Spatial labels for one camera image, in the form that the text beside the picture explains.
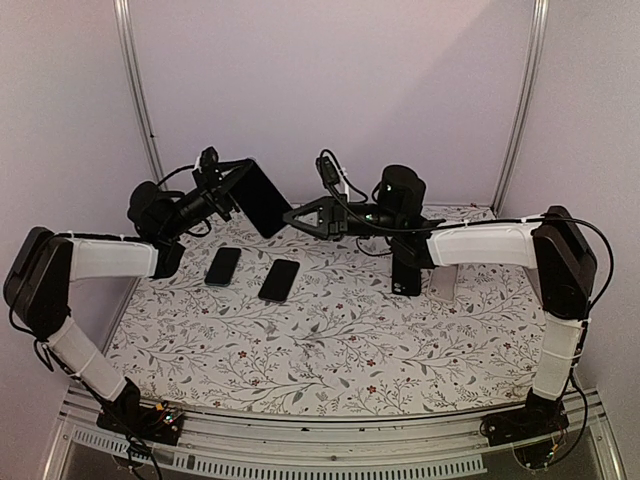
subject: purple-tinted wall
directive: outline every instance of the purple-tinted wall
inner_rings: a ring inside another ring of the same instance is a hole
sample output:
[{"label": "purple-tinted wall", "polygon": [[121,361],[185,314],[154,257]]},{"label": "purple-tinted wall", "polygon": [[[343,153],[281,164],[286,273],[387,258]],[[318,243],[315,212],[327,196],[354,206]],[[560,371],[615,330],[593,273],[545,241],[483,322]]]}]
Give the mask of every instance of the purple-tinted wall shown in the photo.
[{"label": "purple-tinted wall", "polygon": [[[113,3],[5,2],[0,13],[0,275],[29,229],[130,232],[128,196],[148,167]],[[127,281],[85,281],[74,317],[105,339]],[[0,305],[0,478],[39,478],[68,381],[49,373]]]}]

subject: metal frame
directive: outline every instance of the metal frame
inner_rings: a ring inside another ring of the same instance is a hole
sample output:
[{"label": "metal frame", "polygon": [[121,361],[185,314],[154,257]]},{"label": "metal frame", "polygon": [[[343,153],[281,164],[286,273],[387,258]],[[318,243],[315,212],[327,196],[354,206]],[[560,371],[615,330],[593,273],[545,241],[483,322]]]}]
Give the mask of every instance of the metal frame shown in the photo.
[{"label": "metal frame", "polygon": [[529,106],[531,105],[531,98],[533,97],[533,87],[535,86],[540,58],[542,57],[548,9],[549,0],[535,0],[522,90],[520,91],[516,117],[509,137],[507,154],[504,159],[504,163],[502,164],[498,186],[496,187],[496,192],[493,196],[493,201],[491,202],[491,208],[497,216],[500,215],[500,212],[504,207],[511,177],[513,176],[513,171],[516,165],[518,152],[520,151],[520,144],[522,142],[527,122]]},{"label": "metal frame", "polygon": [[142,78],[140,76],[140,66],[138,65],[138,56],[133,41],[133,28],[131,26],[131,14],[129,13],[129,0],[114,0],[116,23],[118,25],[118,34],[120,36],[120,46],[122,47],[122,57],[124,59],[125,69],[127,71],[127,79],[131,88],[131,97],[133,106],[135,107],[138,126],[140,127],[140,135],[142,143],[147,154],[147,161],[151,169],[151,176],[159,182],[164,177],[162,164],[160,163],[160,155],[158,154],[158,146],[156,145],[155,135],[151,127],[151,117],[147,109],[147,102],[142,88]]},{"label": "metal frame", "polygon": [[[133,39],[133,28],[131,25],[131,14],[129,11],[129,0],[114,0],[116,21],[120,44],[122,46],[122,56],[124,58],[127,78],[131,87],[131,96],[138,118],[140,134],[144,143],[147,159],[151,168],[153,179],[157,182],[164,177],[162,163],[158,154],[158,147],[155,142],[155,135],[151,127],[151,118],[147,108],[147,102],[142,88],[140,66]],[[529,36],[529,47],[525,60],[525,74],[522,81],[520,98],[516,109],[516,116],[509,137],[507,153],[499,174],[491,209],[499,214],[504,206],[507,191],[513,170],[515,167],[520,143],[524,133],[524,128],[529,112],[529,105],[533,95],[533,87],[538,74],[538,66],[542,56],[542,46],[544,44],[544,34],[547,24],[547,11],[549,0],[535,0],[533,8],[533,18],[531,22],[531,32]]]},{"label": "metal frame", "polygon": [[[588,434],[598,448],[600,469],[607,480],[624,480],[618,452],[604,408],[595,390],[586,392]],[[494,408],[506,411],[517,407]],[[57,420],[57,439],[45,480],[60,480],[71,442],[125,457],[126,440],[95,426],[99,405],[84,390],[71,388]],[[567,394],[565,408],[570,431],[581,427],[584,408],[577,393]],[[489,447],[478,433],[484,411],[386,417],[305,417],[264,415],[208,407],[185,407],[184,430],[176,447],[154,445],[161,468],[207,477],[238,479],[279,478],[341,480],[355,478],[456,478],[456,465],[475,462],[484,469],[482,455],[509,450],[534,440]],[[417,475],[448,466],[448,475]]]}]

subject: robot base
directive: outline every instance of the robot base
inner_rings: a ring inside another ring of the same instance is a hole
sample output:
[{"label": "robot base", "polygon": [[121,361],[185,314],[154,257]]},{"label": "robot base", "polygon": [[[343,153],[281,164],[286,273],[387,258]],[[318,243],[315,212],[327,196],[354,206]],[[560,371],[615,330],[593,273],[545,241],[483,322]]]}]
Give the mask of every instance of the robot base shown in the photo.
[{"label": "robot base", "polygon": [[[140,407],[140,412],[144,416],[145,414],[149,414],[151,416],[155,411],[155,408],[151,407]],[[163,422],[160,422],[157,425],[148,425],[145,428],[138,428],[135,430],[136,435],[138,435],[143,440],[148,440],[154,443],[162,443],[164,445],[178,445],[178,440],[180,439],[180,434],[182,433],[182,418],[177,418],[171,425],[167,425]],[[96,422],[98,427],[103,428],[105,430],[109,430],[111,432],[120,433],[122,435],[127,435],[129,431],[123,428],[122,423],[116,422],[109,415],[106,415],[104,412],[100,412],[98,415],[98,421]]]},{"label": "robot base", "polygon": [[493,447],[548,435],[567,427],[569,419],[561,400],[546,400],[529,391],[524,407],[484,417],[480,433]]}]

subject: phone screen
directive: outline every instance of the phone screen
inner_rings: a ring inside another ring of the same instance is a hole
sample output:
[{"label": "phone screen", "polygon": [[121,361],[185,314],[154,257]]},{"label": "phone screen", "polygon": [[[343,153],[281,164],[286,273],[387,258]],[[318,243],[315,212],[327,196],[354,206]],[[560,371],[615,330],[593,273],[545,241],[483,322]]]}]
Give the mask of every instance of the phone screen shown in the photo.
[{"label": "phone screen", "polygon": [[270,302],[284,302],[289,296],[299,268],[300,263],[298,262],[282,259],[273,262],[273,266],[258,293],[258,298]]},{"label": "phone screen", "polygon": [[286,225],[282,216],[291,205],[253,162],[229,192],[249,221],[264,238],[271,238]]},{"label": "phone screen", "polygon": [[239,248],[219,248],[213,258],[213,262],[211,262],[207,276],[204,277],[204,283],[214,287],[226,287],[229,285],[239,258]]}]

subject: table surface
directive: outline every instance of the table surface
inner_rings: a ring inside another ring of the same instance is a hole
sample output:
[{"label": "table surface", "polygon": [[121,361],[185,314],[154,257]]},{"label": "table surface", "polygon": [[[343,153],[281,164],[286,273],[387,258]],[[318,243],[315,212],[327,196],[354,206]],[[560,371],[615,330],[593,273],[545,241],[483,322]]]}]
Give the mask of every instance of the table surface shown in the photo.
[{"label": "table surface", "polygon": [[[487,208],[425,207],[448,220]],[[290,227],[264,239],[243,215],[185,240],[179,272],[140,281],[107,358],[142,393],[193,406],[296,415],[449,412],[521,401],[544,320],[520,267],[461,265],[452,303],[391,294],[391,257]],[[386,244],[366,240],[382,252]],[[242,249],[229,287],[208,287],[218,247]],[[258,299],[277,258],[301,264],[284,304]]]}]

